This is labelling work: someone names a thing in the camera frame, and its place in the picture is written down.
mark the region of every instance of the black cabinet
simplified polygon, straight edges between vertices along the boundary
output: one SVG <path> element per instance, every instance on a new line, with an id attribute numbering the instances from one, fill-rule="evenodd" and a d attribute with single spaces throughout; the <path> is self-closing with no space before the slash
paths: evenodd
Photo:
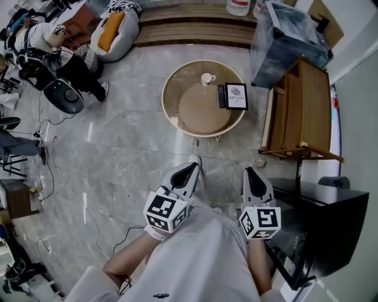
<path id="1" fill-rule="evenodd" d="M 359 240 L 369 193 L 270 179 L 282 228 L 267 252 L 296 290 L 347 265 Z"/>

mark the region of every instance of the wooden shelf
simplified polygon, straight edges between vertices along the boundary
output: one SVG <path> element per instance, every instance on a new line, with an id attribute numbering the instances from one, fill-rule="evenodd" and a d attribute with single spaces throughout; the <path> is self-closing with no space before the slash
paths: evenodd
<path id="1" fill-rule="evenodd" d="M 211 44 L 249 49 L 257 20 L 236 17 L 225 5 L 171 5 L 147 9 L 139 19 L 137 47 Z"/>
<path id="2" fill-rule="evenodd" d="M 336 159 L 330 153 L 328 74 L 302 58 L 269 92 L 261 153 L 288 159 Z"/>

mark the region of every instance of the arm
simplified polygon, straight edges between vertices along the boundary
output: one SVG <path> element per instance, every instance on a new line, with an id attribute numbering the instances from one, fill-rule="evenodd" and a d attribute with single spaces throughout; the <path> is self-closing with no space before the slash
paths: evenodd
<path id="1" fill-rule="evenodd" d="M 263 240 L 249 240 L 248 267 L 261 296 L 272 289 L 272 279 L 266 261 Z"/>
<path id="2" fill-rule="evenodd" d="M 160 241 L 144 233 L 114 255 L 102 270 L 120 287 L 125 278 L 135 271 L 142 260 L 150 255 L 159 243 Z"/>
<path id="3" fill-rule="evenodd" d="M 63 42 L 66 38 L 67 38 L 66 33 L 63 31 L 60 31 L 60 32 L 57 32 L 56 34 L 52 33 L 46 41 L 50 45 L 51 48 L 58 48 L 63 45 Z"/>

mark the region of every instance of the round glass table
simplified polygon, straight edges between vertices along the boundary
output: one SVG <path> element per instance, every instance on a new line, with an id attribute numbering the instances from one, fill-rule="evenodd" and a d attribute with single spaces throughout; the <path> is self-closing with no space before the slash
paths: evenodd
<path id="1" fill-rule="evenodd" d="M 162 108 L 173 126 L 197 137 L 215 137 L 240 122 L 244 110 L 219 108 L 218 85 L 242 83 L 230 67 L 200 60 L 175 70 L 162 90 Z"/>

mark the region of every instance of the orange cushion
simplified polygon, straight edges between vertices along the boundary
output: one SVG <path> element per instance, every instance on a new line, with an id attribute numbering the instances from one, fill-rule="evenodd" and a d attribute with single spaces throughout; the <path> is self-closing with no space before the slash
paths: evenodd
<path id="1" fill-rule="evenodd" d="M 107 18 L 104 31 L 102 32 L 97 46 L 108 52 L 114 38 L 118 34 L 119 24 L 125 17 L 125 12 L 113 12 Z"/>

